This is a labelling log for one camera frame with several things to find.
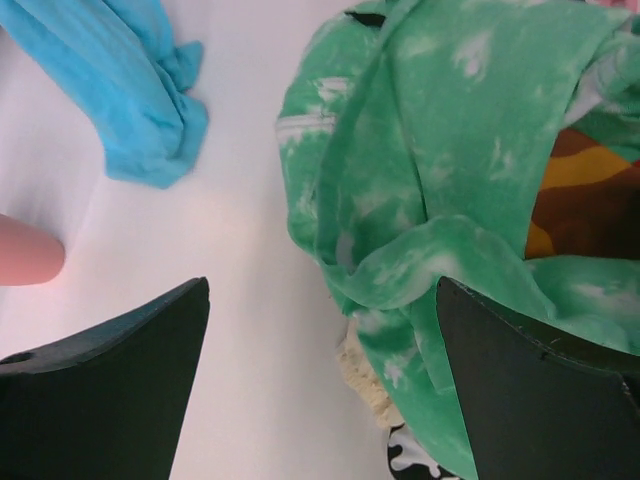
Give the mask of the pink patterned cloth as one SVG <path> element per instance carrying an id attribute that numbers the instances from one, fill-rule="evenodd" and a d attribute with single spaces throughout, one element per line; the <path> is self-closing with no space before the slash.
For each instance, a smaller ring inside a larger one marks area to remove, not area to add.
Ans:
<path id="1" fill-rule="evenodd" d="M 637 9 L 636 0 L 587 0 L 587 2 L 609 8 L 625 8 L 631 11 Z"/>

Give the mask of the black orange patterned cloth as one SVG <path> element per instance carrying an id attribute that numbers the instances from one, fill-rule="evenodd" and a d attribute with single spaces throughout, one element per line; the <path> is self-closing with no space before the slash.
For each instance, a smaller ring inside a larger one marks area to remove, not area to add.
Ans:
<path id="1" fill-rule="evenodd" d="M 429 455 L 406 424 L 389 431 L 387 464 L 395 480 L 460 480 Z"/>

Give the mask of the cream cloth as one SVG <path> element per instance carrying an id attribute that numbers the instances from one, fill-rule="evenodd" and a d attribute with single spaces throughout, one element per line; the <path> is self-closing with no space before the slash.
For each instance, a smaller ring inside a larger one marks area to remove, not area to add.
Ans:
<path id="1" fill-rule="evenodd" d="M 404 423 L 373 367 L 369 363 L 357 335 L 357 323 L 351 321 L 338 346 L 336 359 L 344 382 L 370 409 L 381 429 L 391 429 Z"/>

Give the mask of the green tie-dye cloth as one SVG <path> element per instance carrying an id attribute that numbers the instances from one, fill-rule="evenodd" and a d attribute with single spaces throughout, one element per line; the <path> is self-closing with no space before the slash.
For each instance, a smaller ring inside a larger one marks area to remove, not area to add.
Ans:
<path id="1" fill-rule="evenodd" d="M 481 479 L 437 316 L 443 277 L 639 358 L 639 258 L 527 259 L 573 128 L 639 161 L 639 7 L 370 1 L 312 38 L 277 121 L 292 240 L 429 455 Z"/>

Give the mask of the pink plastic cup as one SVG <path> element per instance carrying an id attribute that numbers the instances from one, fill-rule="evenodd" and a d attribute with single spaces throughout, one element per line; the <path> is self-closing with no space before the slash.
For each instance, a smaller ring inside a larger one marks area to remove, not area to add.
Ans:
<path id="1" fill-rule="evenodd" d="M 1 215 L 1 285 L 48 282 L 65 262 L 64 245 L 48 232 Z"/>

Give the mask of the blue cloth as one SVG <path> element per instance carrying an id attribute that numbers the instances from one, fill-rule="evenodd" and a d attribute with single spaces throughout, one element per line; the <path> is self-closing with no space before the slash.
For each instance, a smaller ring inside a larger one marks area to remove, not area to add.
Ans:
<path id="1" fill-rule="evenodd" d="M 4 1 L 1 26 L 89 118 L 109 178 L 166 189 L 196 164 L 203 45 L 179 46 L 159 1 Z"/>

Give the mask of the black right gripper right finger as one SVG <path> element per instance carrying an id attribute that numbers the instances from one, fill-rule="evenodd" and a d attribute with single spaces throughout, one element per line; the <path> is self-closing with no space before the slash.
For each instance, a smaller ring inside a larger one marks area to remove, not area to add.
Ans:
<path id="1" fill-rule="evenodd" d="M 437 316 L 479 478 L 638 478 L 638 356 L 446 277 Z"/>

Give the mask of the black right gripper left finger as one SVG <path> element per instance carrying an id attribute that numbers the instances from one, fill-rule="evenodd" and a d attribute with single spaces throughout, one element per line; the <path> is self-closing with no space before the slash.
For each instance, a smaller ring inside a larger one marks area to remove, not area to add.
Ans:
<path id="1" fill-rule="evenodd" d="M 210 310 L 191 279 L 1 361 L 4 479 L 167 479 Z"/>

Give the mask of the orange camouflage cloth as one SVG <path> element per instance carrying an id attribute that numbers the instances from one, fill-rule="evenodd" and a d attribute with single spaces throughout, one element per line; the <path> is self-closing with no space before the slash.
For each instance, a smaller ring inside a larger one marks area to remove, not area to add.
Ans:
<path id="1" fill-rule="evenodd" d="M 568 128 L 555 141 L 525 248 L 558 255 L 639 258 L 639 161 Z"/>

